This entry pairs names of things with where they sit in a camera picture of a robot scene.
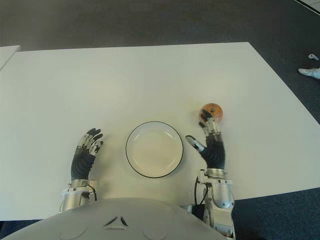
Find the robot finger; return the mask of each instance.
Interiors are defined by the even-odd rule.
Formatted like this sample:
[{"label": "robot finger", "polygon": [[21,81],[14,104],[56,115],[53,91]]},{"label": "robot finger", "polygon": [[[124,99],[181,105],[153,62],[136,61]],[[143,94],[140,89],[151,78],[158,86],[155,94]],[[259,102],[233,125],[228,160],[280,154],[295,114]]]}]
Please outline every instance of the robot finger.
[{"label": "robot finger", "polygon": [[96,141],[89,149],[89,154],[92,156],[96,156],[96,154],[99,152],[102,144],[104,144],[103,141]]},{"label": "robot finger", "polygon": [[91,139],[89,140],[88,144],[87,144],[88,147],[90,148],[92,145],[94,145],[94,144],[95,144],[95,141],[97,141],[98,139],[102,138],[102,136],[103,136],[103,134],[100,133],[100,134],[94,136],[93,138],[91,138]]},{"label": "robot finger", "polygon": [[79,144],[78,144],[78,148],[82,148],[85,143],[87,142],[87,139],[90,138],[91,135],[89,135],[88,133],[86,133],[85,135],[83,135],[83,137],[81,138]]},{"label": "robot finger", "polygon": [[203,146],[198,140],[196,140],[193,136],[187,135],[185,136],[185,139],[188,141],[188,143],[194,147],[199,153],[201,153],[205,146]]}]

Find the black wire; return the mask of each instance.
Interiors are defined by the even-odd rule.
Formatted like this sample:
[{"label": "black wire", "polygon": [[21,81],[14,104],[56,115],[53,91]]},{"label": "black wire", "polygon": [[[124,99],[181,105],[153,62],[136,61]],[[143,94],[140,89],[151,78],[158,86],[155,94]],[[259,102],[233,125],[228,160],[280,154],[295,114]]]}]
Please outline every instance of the black wire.
[{"label": "black wire", "polygon": [[198,180],[198,177],[196,177],[195,183],[194,183],[194,206],[195,207],[199,207],[204,202],[204,200],[205,200],[205,198],[206,198],[206,196],[208,194],[208,191],[209,191],[208,185],[206,183],[204,183],[204,185],[205,185],[205,193],[204,193],[204,196],[203,196],[200,204],[198,204],[197,203],[197,186],[198,186],[198,183],[200,183],[200,182]]},{"label": "black wire", "polygon": [[197,206],[197,185],[198,185],[198,177],[195,179],[194,183],[194,205]]},{"label": "black wire", "polygon": [[92,188],[93,194],[94,194],[94,200],[97,201],[97,193],[96,193],[96,190],[95,190],[92,186],[90,186],[89,184],[88,184],[88,186],[89,186],[90,188]]}]

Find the dark carpet floor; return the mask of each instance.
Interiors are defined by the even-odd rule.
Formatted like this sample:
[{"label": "dark carpet floor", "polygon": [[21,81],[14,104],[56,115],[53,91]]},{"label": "dark carpet floor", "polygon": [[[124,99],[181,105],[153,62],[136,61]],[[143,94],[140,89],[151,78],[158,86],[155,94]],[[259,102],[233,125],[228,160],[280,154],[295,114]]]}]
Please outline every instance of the dark carpet floor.
[{"label": "dark carpet floor", "polygon": [[[250,42],[318,123],[320,81],[297,68],[320,66],[308,59],[319,25],[293,0],[0,0],[0,46],[23,51]],[[237,239],[320,240],[319,199],[318,188],[238,200]],[[0,236],[30,223],[2,222]]]}]

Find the fingertip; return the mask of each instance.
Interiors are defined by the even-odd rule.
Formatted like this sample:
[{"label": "fingertip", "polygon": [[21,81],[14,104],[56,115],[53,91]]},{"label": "fingertip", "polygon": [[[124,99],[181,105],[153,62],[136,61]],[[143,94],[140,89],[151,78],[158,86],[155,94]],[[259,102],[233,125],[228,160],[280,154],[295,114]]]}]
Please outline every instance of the fingertip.
[{"label": "fingertip", "polygon": [[89,134],[89,135],[95,135],[94,133],[96,132],[96,129],[95,128],[92,128],[92,129],[90,129],[88,132],[87,132],[87,134]]},{"label": "fingertip", "polygon": [[103,136],[103,134],[102,134],[102,133],[100,133],[100,134],[98,134],[98,135],[94,136],[94,137],[93,137],[93,139],[96,141],[96,140],[98,140],[98,139],[102,138],[102,136]]}]

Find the white shoe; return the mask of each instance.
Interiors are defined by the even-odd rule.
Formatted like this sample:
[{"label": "white shoe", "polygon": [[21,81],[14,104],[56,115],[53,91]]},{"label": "white shoe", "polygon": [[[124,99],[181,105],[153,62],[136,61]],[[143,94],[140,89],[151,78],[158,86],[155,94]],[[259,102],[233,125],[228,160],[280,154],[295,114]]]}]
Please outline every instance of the white shoe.
[{"label": "white shoe", "polygon": [[311,69],[299,68],[298,71],[302,75],[313,77],[315,79],[320,79],[320,67],[319,68],[311,68]]}]

